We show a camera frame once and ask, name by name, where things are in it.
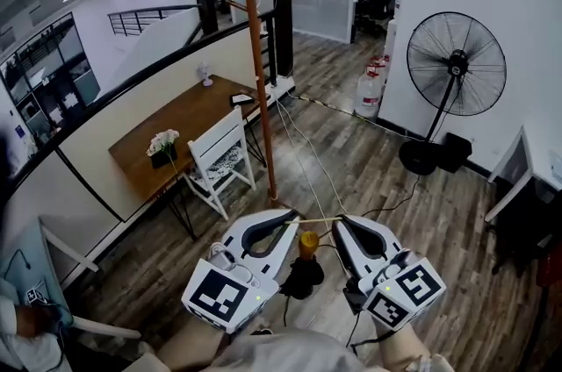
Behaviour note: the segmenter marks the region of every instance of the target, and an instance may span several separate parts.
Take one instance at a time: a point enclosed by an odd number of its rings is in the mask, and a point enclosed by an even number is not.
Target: standing fan
[[[415,87],[438,111],[425,140],[402,145],[400,159],[408,170],[428,175],[436,168],[431,137],[442,113],[471,116],[492,108],[506,84],[506,60],[498,40],[484,25],[446,11],[414,29],[407,46],[407,68]]]

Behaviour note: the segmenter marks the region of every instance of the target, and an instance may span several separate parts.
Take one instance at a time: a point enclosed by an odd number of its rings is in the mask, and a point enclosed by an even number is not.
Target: fan grille
[[[456,12],[424,19],[408,43],[407,67],[421,95],[439,108],[451,78],[450,57],[459,50],[466,55],[468,69],[456,77],[443,110],[477,115],[498,101],[507,72],[500,44],[478,20]]]

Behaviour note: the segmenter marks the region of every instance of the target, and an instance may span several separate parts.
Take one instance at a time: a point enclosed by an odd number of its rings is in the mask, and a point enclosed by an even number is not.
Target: fan base
[[[400,161],[408,171],[417,175],[429,175],[436,170],[436,150],[432,143],[408,141],[400,147]]]

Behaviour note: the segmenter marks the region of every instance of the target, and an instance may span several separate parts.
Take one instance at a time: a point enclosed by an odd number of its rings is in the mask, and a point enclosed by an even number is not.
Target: person's hand
[[[45,333],[59,313],[53,306],[16,305],[17,334],[24,338],[35,338]]]

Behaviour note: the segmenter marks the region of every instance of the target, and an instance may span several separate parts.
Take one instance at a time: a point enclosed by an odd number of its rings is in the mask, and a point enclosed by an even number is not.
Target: window
[[[99,92],[72,13],[20,46],[0,73],[38,147],[79,118]]]

